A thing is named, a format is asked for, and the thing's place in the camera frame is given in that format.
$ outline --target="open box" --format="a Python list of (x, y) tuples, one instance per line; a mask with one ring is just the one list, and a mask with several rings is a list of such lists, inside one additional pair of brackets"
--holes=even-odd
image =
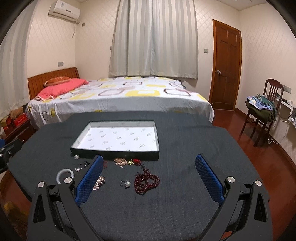
[(80, 157), (101, 155), (105, 160), (156, 161), (159, 157), (154, 121), (90, 122), (70, 149)]

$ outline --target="white wall-mounted air conditioner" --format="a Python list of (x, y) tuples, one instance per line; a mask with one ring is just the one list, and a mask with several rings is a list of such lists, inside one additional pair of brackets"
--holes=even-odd
[(79, 15), (80, 9), (60, 0), (55, 1), (51, 5), (48, 13), (48, 16), (58, 17), (71, 22), (76, 22)]

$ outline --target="pink pillow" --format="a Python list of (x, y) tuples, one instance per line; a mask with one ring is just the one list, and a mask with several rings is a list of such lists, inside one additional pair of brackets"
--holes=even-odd
[(88, 84), (89, 83), (85, 79), (71, 79), (67, 83), (45, 87), (34, 99), (42, 101), (55, 99), (59, 95), (66, 94), (82, 85)]

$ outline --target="brown wooden door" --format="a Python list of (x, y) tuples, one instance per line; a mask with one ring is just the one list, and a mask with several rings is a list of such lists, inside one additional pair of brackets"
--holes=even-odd
[(241, 32), (227, 24), (214, 23), (214, 67), (210, 102), (215, 109), (233, 110), (242, 65)]

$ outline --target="reddish-brown floor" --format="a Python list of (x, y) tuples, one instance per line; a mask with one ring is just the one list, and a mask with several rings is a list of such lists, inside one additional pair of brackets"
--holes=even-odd
[[(253, 147), (257, 133), (250, 139), (252, 128), (248, 124), (240, 135), (244, 118), (233, 111), (215, 110), (215, 126), (226, 128), (249, 157), (270, 194), (270, 209), (274, 240), (283, 233), (296, 214), (296, 172), (279, 151), (276, 144)], [(5, 190), (1, 182), (2, 202), (14, 202), (21, 210), (28, 211), (30, 203), (25, 198), (10, 172), (6, 175)]]

